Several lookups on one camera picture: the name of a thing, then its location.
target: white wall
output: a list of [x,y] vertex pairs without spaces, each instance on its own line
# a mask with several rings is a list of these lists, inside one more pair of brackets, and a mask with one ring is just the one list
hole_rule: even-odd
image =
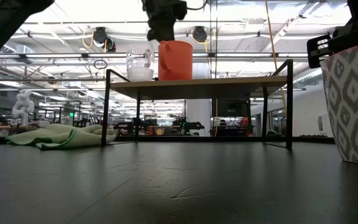
[[[280,108],[283,108],[282,100],[269,100],[268,111]],[[262,112],[263,105],[251,108],[252,115],[262,114]],[[327,131],[321,133],[318,129],[318,116],[327,113],[323,82],[315,86],[307,86],[306,91],[295,91],[293,99],[293,135],[326,135],[332,137],[333,134],[328,119],[323,121]]]

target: table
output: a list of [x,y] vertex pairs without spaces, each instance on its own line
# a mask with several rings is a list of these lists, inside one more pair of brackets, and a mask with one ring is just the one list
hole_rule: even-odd
[[[286,76],[278,76],[287,68]],[[139,116],[141,100],[179,100],[208,98],[263,97],[262,142],[267,142],[267,98],[270,94],[287,85],[287,138],[285,148],[292,148],[293,123],[293,60],[287,60],[269,77],[218,78],[199,80],[174,80],[154,82],[110,83],[111,74],[122,77],[114,70],[106,72],[106,92],[104,97],[102,145],[106,145],[109,90],[137,99],[135,140],[139,137]]]

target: ceiling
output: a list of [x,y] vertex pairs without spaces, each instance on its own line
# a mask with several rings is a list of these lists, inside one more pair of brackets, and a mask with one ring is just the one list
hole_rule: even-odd
[[[187,1],[188,7],[200,7],[204,0]],[[176,40],[182,40],[193,46],[194,52],[271,52],[269,47],[269,24],[264,1],[241,0],[212,0],[204,10],[188,11],[184,21],[177,21],[174,26]],[[343,26],[351,18],[346,1],[312,2],[308,1],[269,1],[268,4],[272,34],[276,52],[305,53],[308,39],[332,34],[337,26]],[[141,0],[56,0],[44,12],[34,14],[21,26],[6,43],[8,47],[16,48],[25,45],[37,54],[62,53],[100,53],[103,50],[95,45],[86,48],[83,44],[91,43],[90,34],[96,27],[104,26],[107,33],[116,43],[117,52],[127,52],[130,49],[151,49],[158,52],[157,41],[147,41],[149,30],[147,15],[142,11]],[[191,37],[195,26],[204,26],[208,44],[198,44]],[[110,68],[126,75],[125,58],[113,60]],[[63,77],[63,78],[95,78],[96,72],[103,77],[103,70],[98,71],[89,61],[80,63],[87,66],[8,66],[12,60],[0,59],[0,75],[11,73],[11,78],[23,77],[25,70],[33,73],[32,78]],[[154,75],[158,74],[158,61],[155,61]],[[275,71],[272,61],[242,60],[213,62],[210,68],[218,78],[249,77],[267,75]],[[302,75],[307,71],[307,63],[299,61],[296,64],[295,75]],[[27,86],[42,86],[55,88],[48,83],[23,83]],[[83,88],[104,88],[104,82],[96,80],[82,82]],[[67,98],[75,98],[72,93]]]

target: green towel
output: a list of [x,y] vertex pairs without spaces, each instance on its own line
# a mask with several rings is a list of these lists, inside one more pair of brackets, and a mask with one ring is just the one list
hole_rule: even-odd
[[[20,146],[36,145],[41,150],[72,149],[85,146],[99,146],[102,139],[102,126],[95,124],[85,128],[75,128],[64,124],[50,124],[44,129],[15,134],[7,137],[8,144]],[[107,143],[114,141],[116,133],[107,130]]]

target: orange pitcher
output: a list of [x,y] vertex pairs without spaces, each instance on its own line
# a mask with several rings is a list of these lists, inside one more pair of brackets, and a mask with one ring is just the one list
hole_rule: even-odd
[[158,47],[159,80],[191,80],[193,78],[193,46],[187,42],[161,41]]

